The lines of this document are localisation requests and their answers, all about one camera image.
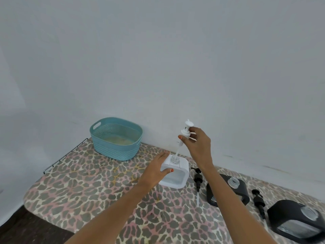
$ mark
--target wall stain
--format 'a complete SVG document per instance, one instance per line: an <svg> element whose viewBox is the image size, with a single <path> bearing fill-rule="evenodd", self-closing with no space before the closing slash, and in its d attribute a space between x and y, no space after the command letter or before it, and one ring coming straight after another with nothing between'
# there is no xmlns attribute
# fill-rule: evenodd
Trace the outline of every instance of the wall stain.
<svg viewBox="0 0 325 244"><path fill-rule="evenodd" d="M269 166L266 166L266 165L263 165L263 167L265 167L265 168L270 168L270 169L274 169L274 170L279 171L279 172L282 172L282 173L291 174L291 173L289 173L289 172L287 172L287 171L283 171L283 170L280 170L280 169L278 169L278 168L272 168L272 167L269 167Z"/></svg>

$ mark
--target metal wire rack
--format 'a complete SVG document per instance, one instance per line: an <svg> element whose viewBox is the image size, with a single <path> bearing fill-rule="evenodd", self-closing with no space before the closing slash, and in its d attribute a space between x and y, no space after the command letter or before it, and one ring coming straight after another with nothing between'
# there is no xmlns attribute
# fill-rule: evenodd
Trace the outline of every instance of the metal wire rack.
<svg viewBox="0 0 325 244"><path fill-rule="evenodd" d="M49 167L47 167L44 171L43 174L45 174L47 172L47 170L54 168L55 164L57 164L58 162L60 162L62 159L64 159L70 152L73 152L75 149L77 149L80 145L82 145L88 138L84 139L79 145L77 145L75 148L73 148L71 151L69 151L66 155L64 155L63 157L61 157L58 161L56 161L55 163L51 164Z"/></svg>

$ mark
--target teal plastic basket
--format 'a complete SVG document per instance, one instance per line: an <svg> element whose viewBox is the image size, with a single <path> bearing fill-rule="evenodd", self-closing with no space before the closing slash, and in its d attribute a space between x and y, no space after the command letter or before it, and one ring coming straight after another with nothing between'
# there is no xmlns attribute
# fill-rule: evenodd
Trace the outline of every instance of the teal plastic basket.
<svg viewBox="0 0 325 244"><path fill-rule="evenodd" d="M119 161L130 160L136 155L142 133L138 124L116 117L103 118L90 127L95 150Z"/></svg>

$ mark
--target soap dispenser bottle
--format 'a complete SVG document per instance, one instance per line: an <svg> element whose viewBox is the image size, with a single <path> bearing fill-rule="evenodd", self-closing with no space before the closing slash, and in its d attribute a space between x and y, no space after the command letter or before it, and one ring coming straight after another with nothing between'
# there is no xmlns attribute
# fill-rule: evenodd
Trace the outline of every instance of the soap dispenser bottle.
<svg viewBox="0 0 325 244"><path fill-rule="evenodd" d="M194 124L187 120L185 122L186 127L181 130L183 136L187 139L191 135L189 131L190 127L193 127ZM179 148L184 143L182 141L179 142ZM169 155L166 160L162 163L160 171L163 171L166 168L173 168L174 172L167 174L160 182L160 185L168 186L171 188L179 189L183 188L189 178L189 162L183 158L178 156L178 150L175 155Z"/></svg>

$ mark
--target table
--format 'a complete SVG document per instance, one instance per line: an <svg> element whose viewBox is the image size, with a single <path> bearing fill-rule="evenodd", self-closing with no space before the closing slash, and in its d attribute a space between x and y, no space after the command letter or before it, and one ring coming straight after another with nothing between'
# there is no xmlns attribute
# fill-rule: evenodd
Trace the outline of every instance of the table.
<svg viewBox="0 0 325 244"><path fill-rule="evenodd" d="M87 139L31 186L24 196L24 205L49 223L76 233L129 191L147 163L161 151L142 143L132 160L121 162L97 153L92 140ZM190 167L195 167L191 158L185 158ZM224 168L218 171L243 180L249 193L254 188L260 190L265 209L281 199L290 199L325 212L325 204L311 196ZM191 170L182 189L157 185L151 190L124 225L116 243L232 243L220 210L206 201L205 180L200 206L196 206L194 174ZM246 207L262 222L251 193L250 200ZM278 243L294 243L271 230L270 233Z"/></svg>

